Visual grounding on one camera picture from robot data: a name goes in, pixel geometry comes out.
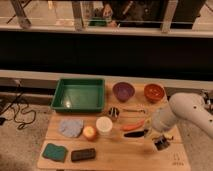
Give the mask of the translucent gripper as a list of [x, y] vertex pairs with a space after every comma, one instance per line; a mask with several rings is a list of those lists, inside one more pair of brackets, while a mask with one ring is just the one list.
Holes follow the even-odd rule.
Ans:
[[158, 138], [161, 136], [161, 133], [152, 127], [152, 119], [150, 117], [145, 119], [143, 128], [145, 138]]

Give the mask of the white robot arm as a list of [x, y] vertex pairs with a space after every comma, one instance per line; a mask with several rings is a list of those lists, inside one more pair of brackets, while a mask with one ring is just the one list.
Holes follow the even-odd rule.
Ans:
[[187, 120], [213, 139], [213, 115], [205, 109], [205, 101], [195, 93], [175, 93], [168, 103], [151, 114], [145, 136], [157, 139], [170, 131], [179, 119]]

